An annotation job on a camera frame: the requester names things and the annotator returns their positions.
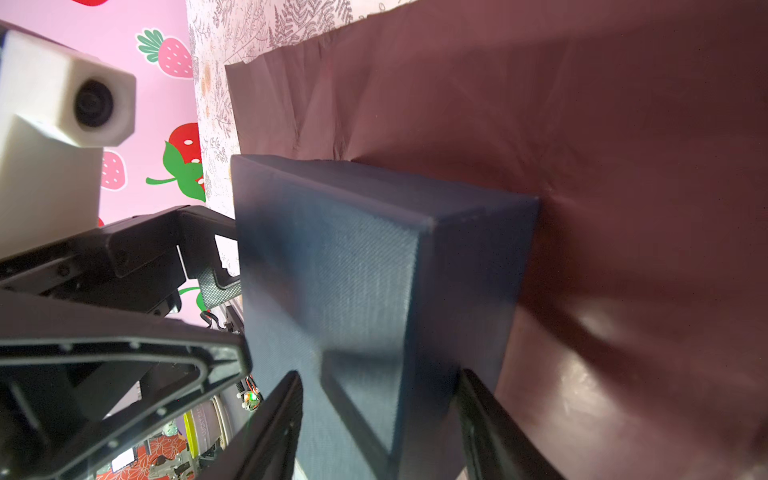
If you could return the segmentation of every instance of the white tablecloth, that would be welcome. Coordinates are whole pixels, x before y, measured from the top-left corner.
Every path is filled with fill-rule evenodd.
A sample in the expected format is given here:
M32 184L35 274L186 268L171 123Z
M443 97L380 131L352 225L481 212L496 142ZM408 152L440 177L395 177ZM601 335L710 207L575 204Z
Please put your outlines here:
M411 0L187 0L208 207L234 217L230 156L240 153L224 65L248 62ZM219 244L239 272L237 247Z

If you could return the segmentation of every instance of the red patterned fabric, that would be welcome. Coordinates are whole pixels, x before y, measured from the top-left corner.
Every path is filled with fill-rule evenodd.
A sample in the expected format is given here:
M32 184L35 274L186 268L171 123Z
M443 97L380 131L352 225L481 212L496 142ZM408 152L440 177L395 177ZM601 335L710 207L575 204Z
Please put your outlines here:
M136 448L136 462L114 473L111 470L103 475L96 475L97 480L145 480L149 478L149 468L154 465L157 457L164 455L168 460L173 460L179 452L187 449L187 440L181 435L167 437L161 435L150 440L152 455L147 455L146 448L142 445Z

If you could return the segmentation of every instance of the strawberry stem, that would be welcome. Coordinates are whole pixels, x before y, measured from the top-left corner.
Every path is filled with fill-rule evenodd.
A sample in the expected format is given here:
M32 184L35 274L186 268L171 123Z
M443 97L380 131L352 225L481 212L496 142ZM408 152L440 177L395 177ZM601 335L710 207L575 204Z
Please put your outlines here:
M170 182L175 182L176 178L168 178L166 180L155 180L154 178L147 177L147 183L150 185L162 185L162 184L168 184Z

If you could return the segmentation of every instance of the wrinkled brown surface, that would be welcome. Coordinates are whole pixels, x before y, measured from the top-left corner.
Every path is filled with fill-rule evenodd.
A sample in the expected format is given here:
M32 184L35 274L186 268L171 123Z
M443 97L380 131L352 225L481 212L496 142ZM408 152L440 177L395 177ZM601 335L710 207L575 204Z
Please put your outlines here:
M541 196L497 395L569 478L768 478L768 6L419 0L228 67L244 154Z

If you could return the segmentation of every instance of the black lens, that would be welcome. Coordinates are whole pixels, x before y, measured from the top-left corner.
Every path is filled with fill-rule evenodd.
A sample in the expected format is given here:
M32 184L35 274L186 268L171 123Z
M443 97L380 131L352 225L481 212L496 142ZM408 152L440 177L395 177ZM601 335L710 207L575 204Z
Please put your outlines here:
M112 92L100 81L86 81L74 98L74 116L88 127L100 127L107 123L113 108Z

